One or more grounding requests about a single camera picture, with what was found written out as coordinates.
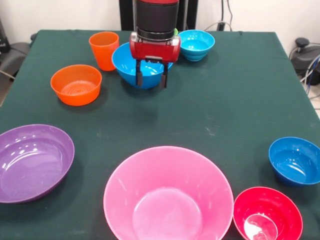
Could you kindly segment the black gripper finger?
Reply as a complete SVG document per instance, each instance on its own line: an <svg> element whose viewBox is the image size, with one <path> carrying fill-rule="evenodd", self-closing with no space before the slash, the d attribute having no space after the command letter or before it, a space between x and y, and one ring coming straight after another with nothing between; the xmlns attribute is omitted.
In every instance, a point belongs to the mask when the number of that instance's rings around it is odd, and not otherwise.
<svg viewBox="0 0 320 240"><path fill-rule="evenodd" d="M143 84L143 75L141 72L141 60L136 59L136 64L135 64L135 84L138 87L141 87Z"/></svg>
<svg viewBox="0 0 320 240"><path fill-rule="evenodd" d="M167 81L168 81L168 70L169 70L169 63L165 62L163 65L163 72L161 74L161 81L160 86L164 89L167 88Z"/></svg>

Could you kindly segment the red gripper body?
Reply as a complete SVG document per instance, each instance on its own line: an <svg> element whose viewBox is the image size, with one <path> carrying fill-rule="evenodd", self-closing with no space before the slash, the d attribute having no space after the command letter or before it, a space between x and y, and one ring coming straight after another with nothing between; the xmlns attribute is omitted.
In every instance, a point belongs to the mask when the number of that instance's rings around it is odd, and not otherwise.
<svg viewBox="0 0 320 240"><path fill-rule="evenodd" d="M130 41L129 48L136 60L155 59L163 63L175 63L180 54L180 44L180 41L176 43L172 41L170 44Z"/></svg>

